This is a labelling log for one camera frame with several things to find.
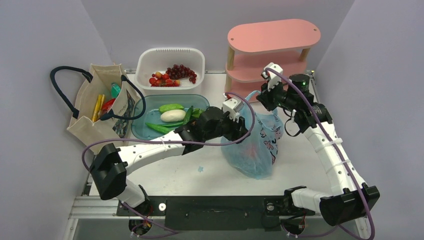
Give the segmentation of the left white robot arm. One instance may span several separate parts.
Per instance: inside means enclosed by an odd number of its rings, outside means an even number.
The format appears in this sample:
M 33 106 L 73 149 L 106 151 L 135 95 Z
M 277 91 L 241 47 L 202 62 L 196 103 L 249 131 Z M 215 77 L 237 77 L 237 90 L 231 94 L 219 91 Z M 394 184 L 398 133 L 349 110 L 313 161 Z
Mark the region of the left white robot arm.
M 234 144 L 248 136 L 244 117 L 232 118 L 230 111 L 208 107 L 199 118 L 152 141 L 120 147 L 113 143 L 104 145 L 89 167 L 89 173 L 101 200 L 116 198 L 136 215 L 143 215 L 149 210 L 149 197 L 141 185 L 128 178 L 130 174 L 159 160 L 197 151 L 216 138 L 224 137 Z

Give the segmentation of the beige canvas tote bag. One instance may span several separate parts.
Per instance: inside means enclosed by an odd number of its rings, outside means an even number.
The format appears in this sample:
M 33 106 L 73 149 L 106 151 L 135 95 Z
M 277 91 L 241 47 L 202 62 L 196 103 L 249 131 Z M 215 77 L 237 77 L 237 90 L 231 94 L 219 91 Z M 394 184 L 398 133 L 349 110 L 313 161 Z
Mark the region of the beige canvas tote bag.
M 85 78 L 75 102 L 71 102 L 56 81 L 56 73 L 61 70 L 74 71 Z M 132 121 L 145 113 L 136 104 L 144 100 L 141 91 L 129 80 L 122 65 L 94 65 L 88 71 L 72 67 L 58 66 L 50 72 L 52 86 L 70 109 L 72 116 L 67 130 L 77 137 L 96 155 L 106 139 L 118 138 L 117 147 L 127 146 L 129 127 Z

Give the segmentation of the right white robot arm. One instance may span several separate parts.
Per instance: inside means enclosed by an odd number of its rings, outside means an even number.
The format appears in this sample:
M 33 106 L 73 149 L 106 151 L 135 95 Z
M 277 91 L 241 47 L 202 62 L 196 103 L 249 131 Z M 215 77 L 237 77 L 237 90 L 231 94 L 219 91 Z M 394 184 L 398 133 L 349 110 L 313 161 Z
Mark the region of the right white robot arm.
M 330 182 L 330 194 L 298 186 L 284 192 L 283 209 L 290 215 L 301 209 L 320 213 L 330 226 L 363 218 L 364 204 L 372 209 L 380 198 L 376 186 L 369 186 L 357 173 L 337 136 L 332 117 L 327 108 L 314 100 L 309 91 L 310 77 L 307 74 L 293 74 L 290 85 L 284 84 L 278 76 L 262 73 L 265 83 L 261 85 L 256 99 L 268 110 L 276 108 L 291 112 L 291 117 L 314 148 Z

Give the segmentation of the blue plastic grocery bag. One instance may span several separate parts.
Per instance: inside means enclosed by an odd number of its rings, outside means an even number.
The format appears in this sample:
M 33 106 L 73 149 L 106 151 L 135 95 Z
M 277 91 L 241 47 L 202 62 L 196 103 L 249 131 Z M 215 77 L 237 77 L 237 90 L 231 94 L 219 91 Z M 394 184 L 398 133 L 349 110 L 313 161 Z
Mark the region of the blue plastic grocery bag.
M 284 123 L 274 109 L 268 114 L 255 113 L 247 105 L 240 110 L 245 126 L 253 126 L 250 136 L 238 144 L 225 145 L 221 152 L 228 164 L 250 178 L 263 179 L 272 175 L 278 156 L 278 140 L 283 136 Z

